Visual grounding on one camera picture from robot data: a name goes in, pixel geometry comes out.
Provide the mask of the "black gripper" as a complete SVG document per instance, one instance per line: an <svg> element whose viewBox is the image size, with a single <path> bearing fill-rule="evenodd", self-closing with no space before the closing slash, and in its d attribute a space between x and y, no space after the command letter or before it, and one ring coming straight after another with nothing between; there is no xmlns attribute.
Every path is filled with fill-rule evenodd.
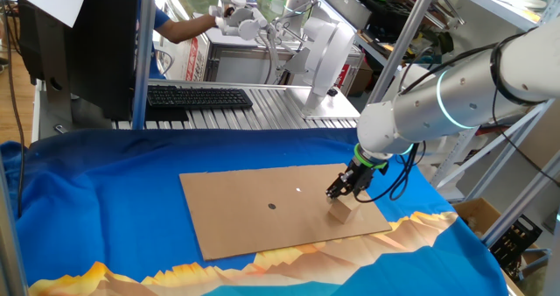
<svg viewBox="0 0 560 296"><path fill-rule="evenodd" d="M351 162L345 171L343 177L345 181L341 178L337 178L325 191L326 196L329 199L336 199L342 195L352 194L355 200L362 202L359 198L359 194L367 189L373 178L375 170L373 167L368 167L363 164L357 165Z"/></svg>

